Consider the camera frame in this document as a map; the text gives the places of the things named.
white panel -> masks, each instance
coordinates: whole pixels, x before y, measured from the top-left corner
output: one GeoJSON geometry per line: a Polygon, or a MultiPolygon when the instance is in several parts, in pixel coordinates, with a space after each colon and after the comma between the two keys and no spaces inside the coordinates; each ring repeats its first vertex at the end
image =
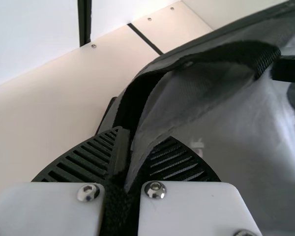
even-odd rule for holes
{"type": "Polygon", "coordinates": [[[178,0],[92,0],[91,40],[178,0]]]}
{"type": "Polygon", "coordinates": [[[181,1],[144,16],[132,24],[163,53],[212,31],[181,1]]]}
{"type": "Polygon", "coordinates": [[[97,236],[105,190],[77,199],[85,183],[22,183],[0,195],[0,236],[97,236]]]}
{"type": "Polygon", "coordinates": [[[0,84],[78,47],[76,0],[0,0],[0,84]]]}
{"type": "Polygon", "coordinates": [[[158,55],[128,26],[0,85],[0,190],[90,138],[113,96],[158,55]]]}
{"type": "Polygon", "coordinates": [[[161,181],[163,199],[141,190],[138,236],[233,236],[249,230],[261,236],[238,190],[228,183],[161,181]]]}
{"type": "Polygon", "coordinates": [[[212,29],[287,0],[183,0],[212,29]]]}

small screw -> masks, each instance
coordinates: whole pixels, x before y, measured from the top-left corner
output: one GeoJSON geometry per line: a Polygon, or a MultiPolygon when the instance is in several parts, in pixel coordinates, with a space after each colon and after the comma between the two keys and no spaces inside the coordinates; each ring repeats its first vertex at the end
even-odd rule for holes
{"type": "Polygon", "coordinates": [[[81,202],[93,201],[99,195],[99,187],[95,184],[83,185],[78,191],[78,200],[81,202]]]}
{"type": "Polygon", "coordinates": [[[166,194],[166,187],[161,182],[153,181],[145,186],[144,191],[149,198],[163,199],[166,194]]]}
{"type": "Polygon", "coordinates": [[[255,233],[249,231],[249,230],[241,230],[238,231],[234,236],[257,236],[255,233]]]}

white wall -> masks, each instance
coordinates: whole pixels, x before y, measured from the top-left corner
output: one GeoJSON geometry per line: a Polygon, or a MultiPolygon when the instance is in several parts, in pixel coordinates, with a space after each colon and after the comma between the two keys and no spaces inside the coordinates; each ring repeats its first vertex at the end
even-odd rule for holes
{"type": "Polygon", "coordinates": [[[78,47],[77,0],[0,0],[0,84],[78,47]]]}
{"type": "Polygon", "coordinates": [[[212,29],[287,0],[183,0],[212,29]]]}
{"type": "Polygon", "coordinates": [[[179,0],[93,0],[91,40],[179,0]]]}

black frame edge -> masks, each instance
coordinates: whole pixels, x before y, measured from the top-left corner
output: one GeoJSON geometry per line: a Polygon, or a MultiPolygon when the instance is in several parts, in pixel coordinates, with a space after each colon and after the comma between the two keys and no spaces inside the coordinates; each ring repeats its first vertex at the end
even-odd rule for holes
{"type": "Polygon", "coordinates": [[[163,55],[164,53],[159,50],[159,48],[153,44],[144,34],[142,34],[133,24],[129,23],[128,26],[141,38],[145,43],[147,43],[158,55],[163,55]]]}
{"type": "Polygon", "coordinates": [[[90,43],[92,0],[78,0],[80,47],[90,43]]]}

gray fabric bag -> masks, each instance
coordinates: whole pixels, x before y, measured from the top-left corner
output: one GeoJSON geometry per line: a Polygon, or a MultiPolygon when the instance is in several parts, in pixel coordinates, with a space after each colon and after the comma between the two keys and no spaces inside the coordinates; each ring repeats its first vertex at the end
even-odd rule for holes
{"type": "MultiPolygon", "coordinates": [[[[295,55],[295,1],[162,55],[136,79],[170,67],[184,56],[245,40],[278,47],[282,55],[295,55]]],[[[239,190],[264,235],[295,235],[295,109],[287,96],[291,83],[272,80],[272,64],[266,67],[257,79],[256,71],[245,63],[223,59],[188,61],[165,72],[147,92],[131,130],[132,157],[125,190],[153,147],[173,136],[206,161],[222,182],[239,190]]],[[[133,118],[132,110],[128,114],[121,107],[130,102],[125,98],[128,91],[116,99],[100,132],[127,126],[125,120],[133,118]],[[126,116],[122,121],[121,113],[126,116]]]]}

